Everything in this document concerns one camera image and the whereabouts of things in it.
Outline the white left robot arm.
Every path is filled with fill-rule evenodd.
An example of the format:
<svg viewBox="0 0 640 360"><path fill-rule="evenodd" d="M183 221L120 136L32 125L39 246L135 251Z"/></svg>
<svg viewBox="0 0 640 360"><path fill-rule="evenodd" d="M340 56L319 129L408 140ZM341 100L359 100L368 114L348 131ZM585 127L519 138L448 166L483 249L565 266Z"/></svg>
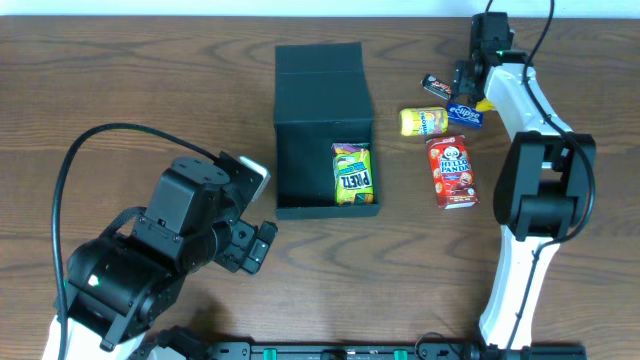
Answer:
<svg viewBox="0 0 640 360"><path fill-rule="evenodd" d="M241 215L269 179L247 157L175 159L147 206L122 211L71 255L67 302L55 306L44 358L145 358L145 333L176 302L188 275L211 262L256 274L277 227Z"/></svg>

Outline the yellow snack bag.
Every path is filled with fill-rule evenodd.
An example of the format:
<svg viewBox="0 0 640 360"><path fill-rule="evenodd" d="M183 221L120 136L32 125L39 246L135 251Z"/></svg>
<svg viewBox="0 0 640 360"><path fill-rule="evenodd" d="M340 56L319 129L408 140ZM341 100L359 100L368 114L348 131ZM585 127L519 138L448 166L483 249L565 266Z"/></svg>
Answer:
<svg viewBox="0 0 640 360"><path fill-rule="evenodd" d="M487 112L487 111L492 111L495 109L495 105L489 101L487 98L479 101L476 106L475 106L475 110L478 112Z"/></svg>

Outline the black gift box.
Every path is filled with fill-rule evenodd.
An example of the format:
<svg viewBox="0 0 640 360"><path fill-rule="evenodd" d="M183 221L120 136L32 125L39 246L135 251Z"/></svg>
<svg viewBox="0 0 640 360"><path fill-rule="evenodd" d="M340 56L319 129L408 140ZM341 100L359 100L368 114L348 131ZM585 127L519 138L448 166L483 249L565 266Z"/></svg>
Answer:
<svg viewBox="0 0 640 360"><path fill-rule="evenodd" d="M332 145L366 143L365 180L379 192L374 110L359 43L275 48L274 129L279 220L372 217L370 204L336 203Z"/></svg>

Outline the green pretz box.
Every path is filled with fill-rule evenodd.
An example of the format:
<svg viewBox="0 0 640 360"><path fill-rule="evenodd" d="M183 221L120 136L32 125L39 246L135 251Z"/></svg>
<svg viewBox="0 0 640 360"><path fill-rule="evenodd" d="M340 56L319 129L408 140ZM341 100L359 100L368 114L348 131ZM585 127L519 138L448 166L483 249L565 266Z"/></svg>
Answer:
<svg viewBox="0 0 640 360"><path fill-rule="evenodd" d="M374 189L369 144L334 143L332 154L336 204L372 204Z"/></svg>

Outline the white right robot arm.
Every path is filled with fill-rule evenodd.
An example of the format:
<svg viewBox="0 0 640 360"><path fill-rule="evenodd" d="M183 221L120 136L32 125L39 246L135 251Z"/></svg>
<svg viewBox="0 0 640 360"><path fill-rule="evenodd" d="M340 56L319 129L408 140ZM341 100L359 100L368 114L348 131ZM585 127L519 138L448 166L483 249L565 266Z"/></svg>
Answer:
<svg viewBox="0 0 640 360"><path fill-rule="evenodd" d="M498 113L511 146L498 176L493 211L501 251L470 356L531 359L532 322L543 281L561 244L587 224L594 205L596 145L575 133L541 91L532 53L513 49L504 12L471 19L470 55L456 64L452 95Z"/></svg>

